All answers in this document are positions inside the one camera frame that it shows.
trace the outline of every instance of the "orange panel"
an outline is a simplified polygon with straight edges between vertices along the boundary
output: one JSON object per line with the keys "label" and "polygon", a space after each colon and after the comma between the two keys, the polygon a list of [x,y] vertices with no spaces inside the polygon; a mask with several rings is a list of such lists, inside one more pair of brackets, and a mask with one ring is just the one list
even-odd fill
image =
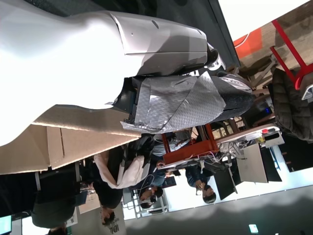
{"label": "orange panel", "polygon": [[[247,36],[243,36],[240,39],[234,41],[234,46],[240,45]],[[239,59],[250,55],[258,50],[262,49],[262,32],[261,28],[256,29],[248,35],[246,41],[236,48]]]}

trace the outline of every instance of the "gray quilted fabric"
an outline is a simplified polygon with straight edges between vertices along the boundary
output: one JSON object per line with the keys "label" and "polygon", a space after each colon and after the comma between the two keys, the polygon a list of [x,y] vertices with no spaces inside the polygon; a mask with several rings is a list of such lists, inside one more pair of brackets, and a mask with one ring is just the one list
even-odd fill
{"label": "gray quilted fabric", "polygon": [[275,69],[273,73],[273,105],[277,124],[286,133],[301,140],[313,140],[313,109],[306,100],[301,100],[300,91],[286,73]]}
{"label": "gray quilted fabric", "polygon": [[224,110],[225,102],[210,75],[146,78],[140,88],[134,124],[124,129],[160,134],[204,125]]}

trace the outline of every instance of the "plastic cover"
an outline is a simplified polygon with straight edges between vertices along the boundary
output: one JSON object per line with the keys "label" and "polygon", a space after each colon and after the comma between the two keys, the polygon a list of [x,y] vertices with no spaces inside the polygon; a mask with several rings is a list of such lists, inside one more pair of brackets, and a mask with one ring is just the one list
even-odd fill
{"label": "plastic cover", "polygon": [[161,134],[205,125],[226,106],[210,75],[146,78],[140,88],[134,123],[124,129]]}

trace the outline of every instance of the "black puffer jacket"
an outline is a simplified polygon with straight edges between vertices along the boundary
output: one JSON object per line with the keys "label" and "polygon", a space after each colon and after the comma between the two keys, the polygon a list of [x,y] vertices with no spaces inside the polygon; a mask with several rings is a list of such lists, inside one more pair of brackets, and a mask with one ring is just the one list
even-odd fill
{"label": "black puffer jacket", "polygon": [[282,131],[301,140],[313,140],[313,106],[301,100],[300,91],[279,69],[273,72],[273,105],[277,124]]}

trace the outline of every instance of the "red metal frame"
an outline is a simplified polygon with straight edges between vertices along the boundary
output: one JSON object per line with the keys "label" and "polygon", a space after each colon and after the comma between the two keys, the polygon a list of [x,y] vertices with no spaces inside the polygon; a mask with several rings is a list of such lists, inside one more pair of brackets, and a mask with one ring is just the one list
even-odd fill
{"label": "red metal frame", "polygon": [[196,158],[198,156],[205,156],[209,152],[213,152],[213,153],[218,152],[219,148],[215,142],[210,124],[206,124],[205,128],[208,133],[209,140],[191,144],[184,148],[180,148],[179,150],[176,150],[174,152],[171,152],[170,150],[169,151],[166,150],[167,146],[169,148],[169,144],[168,144],[167,139],[165,138],[165,135],[162,134],[162,139],[163,139],[163,143],[164,143],[165,151],[166,151],[166,154],[164,154],[163,156],[165,164],[167,165],[167,164],[176,163],[181,160]]}
{"label": "red metal frame", "polygon": [[297,75],[294,76],[292,74],[292,72],[288,69],[288,67],[286,66],[285,62],[279,56],[279,54],[277,53],[277,51],[275,50],[274,47],[271,47],[270,50],[273,52],[274,56],[276,57],[276,59],[278,60],[280,65],[283,67],[283,69],[285,70],[285,72],[288,75],[288,77],[294,83],[295,88],[297,90],[299,90],[303,76],[308,74],[308,73],[313,72],[313,64],[306,65],[306,63],[301,58],[300,54],[297,52],[297,50],[293,46],[292,42],[290,41],[290,39],[288,38],[288,36],[284,32],[284,30],[282,29],[282,27],[280,26],[278,21],[277,20],[273,20],[272,23],[275,26],[275,28],[277,29],[277,32],[280,34],[280,36],[282,37],[282,39],[286,43],[287,47],[289,48],[289,50],[291,51],[291,53],[293,54],[293,56],[295,57],[295,59],[297,60],[297,62],[299,63],[299,65],[301,67],[301,69],[297,73]]}

